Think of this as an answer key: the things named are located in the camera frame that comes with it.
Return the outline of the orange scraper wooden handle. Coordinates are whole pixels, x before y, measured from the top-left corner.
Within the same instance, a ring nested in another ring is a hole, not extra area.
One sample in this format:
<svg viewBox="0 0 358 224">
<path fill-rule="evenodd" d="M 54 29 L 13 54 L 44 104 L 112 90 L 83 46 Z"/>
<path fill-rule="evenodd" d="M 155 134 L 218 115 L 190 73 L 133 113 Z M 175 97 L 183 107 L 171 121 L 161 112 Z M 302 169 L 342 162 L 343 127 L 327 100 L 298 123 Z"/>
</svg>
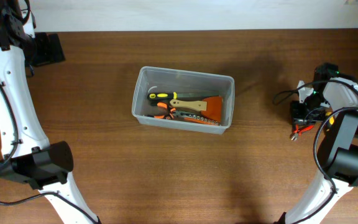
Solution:
<svg viewBox="0 0 358 224">
<path fill-rule="evenodd" d="M 198 101 L 183 101 L 178 99 L 170 100 L 170 105 L 174 108 L 185 108 L 200 112 L 203 117 L 210 120 L 221 122 L 223 98 L 221 96 L 211 96 Z"/>
</svg>

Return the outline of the yellow black screwdriver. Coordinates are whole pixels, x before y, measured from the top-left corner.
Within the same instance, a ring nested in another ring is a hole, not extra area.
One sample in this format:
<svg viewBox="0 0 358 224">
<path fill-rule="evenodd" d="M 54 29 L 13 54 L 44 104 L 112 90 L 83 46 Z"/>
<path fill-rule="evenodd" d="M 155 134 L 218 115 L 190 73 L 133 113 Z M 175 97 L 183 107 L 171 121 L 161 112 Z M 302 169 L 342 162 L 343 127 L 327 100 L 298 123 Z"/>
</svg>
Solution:
<svg viewBox="0 0 358 224">
<path fill-rule="evenodd" d="M 331 111 L 327 111 L 327 112 L 325 113 L 325 117 L 328 118 L 331 114 L 332 114 Z M 334 117 L 332 116 L 332 117 L 330 117 L 330 118 L 328 119 L 328 122 L 327 122 L 326 126 L 327 126 L 328 128 L 330 128 L 333 124 L 334 124 Z"/>
</svg>

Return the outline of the file yellow black handle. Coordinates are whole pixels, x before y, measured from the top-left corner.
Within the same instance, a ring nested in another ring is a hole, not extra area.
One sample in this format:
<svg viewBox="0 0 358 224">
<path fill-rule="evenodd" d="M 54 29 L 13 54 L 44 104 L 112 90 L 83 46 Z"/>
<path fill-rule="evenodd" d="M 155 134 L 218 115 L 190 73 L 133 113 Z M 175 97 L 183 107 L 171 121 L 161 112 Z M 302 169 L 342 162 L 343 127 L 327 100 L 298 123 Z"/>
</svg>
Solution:
<svg viewBox="0 0 358 224">
<path fill-rule="evenodd" d="M 190 98 L 206 98 L 210 96 L 218 96 L 218 91 L 204 91 L 204 92 L 194 92 L 194 93 L 149 93 L 147 95 L 147 99 L 150 101 L 158 101 L 158 100 L 183 100 Z"/>
</svg>

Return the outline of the orange black needle-nose pliers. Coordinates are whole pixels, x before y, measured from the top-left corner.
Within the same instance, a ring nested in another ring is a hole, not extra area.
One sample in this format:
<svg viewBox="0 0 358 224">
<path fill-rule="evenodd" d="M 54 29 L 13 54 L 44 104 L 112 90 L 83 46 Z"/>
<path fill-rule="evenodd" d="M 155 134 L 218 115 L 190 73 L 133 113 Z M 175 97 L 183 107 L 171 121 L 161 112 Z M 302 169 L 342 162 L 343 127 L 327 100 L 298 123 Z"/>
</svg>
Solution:
<svg viewBox="0 0 358 224">
<path fill-rule="evenodd" d="M 162 113 L 152 115 L 148 114 L 148 117 L 157 118 L 157 119 L 175 119 L 175 118 L 192 118 L 197 119 L 198 115 L 194 113 L 190 113 L 187 111 L 180 111 L 176 108 L 168 105 L 167 103 L 158 102 L 158 103 L 151 103 L 152 106 L 156 106 L 158 109 L 163 110 Z"/>
</svg>

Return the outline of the orange socket bit rail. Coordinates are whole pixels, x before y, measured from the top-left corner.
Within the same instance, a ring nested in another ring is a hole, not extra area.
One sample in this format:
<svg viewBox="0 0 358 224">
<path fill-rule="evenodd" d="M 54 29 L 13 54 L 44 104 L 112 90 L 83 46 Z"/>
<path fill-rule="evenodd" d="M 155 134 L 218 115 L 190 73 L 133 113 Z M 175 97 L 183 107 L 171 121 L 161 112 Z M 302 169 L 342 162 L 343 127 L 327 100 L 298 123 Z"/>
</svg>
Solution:
<svg viewBox="0 0 358 224">
<path fill-rule="evenodd" d="M 208 119 L 208 118 L 198 116 L 195 114 L 186 114 L 186 115 L 184 115 L 183 119 L 185 121 L 190 121 L 190 122 L 199 123 L 199 124 L 207 124 L 207 125 L 213 125 L 213 126 L 220 125 L 220 123 L 215 120 Z"/>
</svg>

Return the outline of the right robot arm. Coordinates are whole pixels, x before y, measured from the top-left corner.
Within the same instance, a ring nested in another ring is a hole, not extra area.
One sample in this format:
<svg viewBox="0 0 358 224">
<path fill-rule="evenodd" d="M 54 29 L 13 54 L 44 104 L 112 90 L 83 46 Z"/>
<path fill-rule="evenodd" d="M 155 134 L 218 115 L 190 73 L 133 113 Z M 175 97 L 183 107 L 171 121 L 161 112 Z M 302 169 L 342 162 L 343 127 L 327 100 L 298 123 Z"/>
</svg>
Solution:
<svg viewBox="0 0 358 224">
<path fill-rule="evenodd" d="M 358 186 L 358 81 L 343 74 L 335 64 L 324 63 L 314 70 L 312 82 L 299 81 L 287 97 L 292 134 L 317 126 L 313 142 L 316 175 L 301 200 L 279 223 L 321 223 L 338 200 Z"/>
</svg>

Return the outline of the red black cutting pliers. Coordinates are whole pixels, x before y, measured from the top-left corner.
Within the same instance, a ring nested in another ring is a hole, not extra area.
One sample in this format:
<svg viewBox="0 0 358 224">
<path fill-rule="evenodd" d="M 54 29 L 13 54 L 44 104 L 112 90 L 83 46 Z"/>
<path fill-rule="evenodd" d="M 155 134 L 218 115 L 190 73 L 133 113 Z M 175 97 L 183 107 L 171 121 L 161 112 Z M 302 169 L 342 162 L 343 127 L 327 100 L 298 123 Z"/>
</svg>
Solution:
<svg viewBox="0 0 358 224">
<path fill-rule="evenodd" d="M 296 141 L 303 133 L 310 131 L 314 128 L 313 124 L 299 125 L 294 124 L 292 126 L 292 133 L 290 135 L 291 141 Z"/>
</svg>

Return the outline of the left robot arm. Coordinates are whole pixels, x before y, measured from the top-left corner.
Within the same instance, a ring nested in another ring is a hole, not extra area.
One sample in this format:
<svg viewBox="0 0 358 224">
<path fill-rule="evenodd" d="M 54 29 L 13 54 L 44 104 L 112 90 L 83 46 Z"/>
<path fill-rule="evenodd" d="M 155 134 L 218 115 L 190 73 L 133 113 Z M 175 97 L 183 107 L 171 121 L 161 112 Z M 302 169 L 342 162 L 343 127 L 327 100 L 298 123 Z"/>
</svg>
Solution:
<svg viewBox="0 0 358 224">
<path fill-rule="evenodd" d="M 76 186 L 68 143 L 50 143 L 35 112 L 27 78 L 65 59 L 58 35 L 35 28 L 29 1 L 0 0 L 0 178 L 29 185 L 65 223 L 99 223 Z"/>
</svg>

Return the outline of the clear plastic container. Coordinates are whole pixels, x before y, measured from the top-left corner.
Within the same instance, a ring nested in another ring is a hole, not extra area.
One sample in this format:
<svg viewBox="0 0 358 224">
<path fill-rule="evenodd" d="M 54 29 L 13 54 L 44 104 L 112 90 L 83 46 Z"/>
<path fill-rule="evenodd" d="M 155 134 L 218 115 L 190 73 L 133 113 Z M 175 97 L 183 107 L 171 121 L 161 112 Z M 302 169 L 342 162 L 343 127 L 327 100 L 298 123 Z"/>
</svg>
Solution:
<svg viewBox="0 0 358 224">
<path fill-rule="evenodd" d="M 150 93 L 196 93 L 217 91 L 223 97 L 221 122 L 216 125 L 199 124 L 180 118 L 158 119 L 166 110 L 152 106 L 147 99 Z M 134 90 L 132 115 L 141 124 L 163 128 L 182 129 L 202 133 L 222 134 L 230 127 L 234 112 L 234 79 L 230 76 L 175 70 L 159 67 L 143 67 Z"/>
</svg>

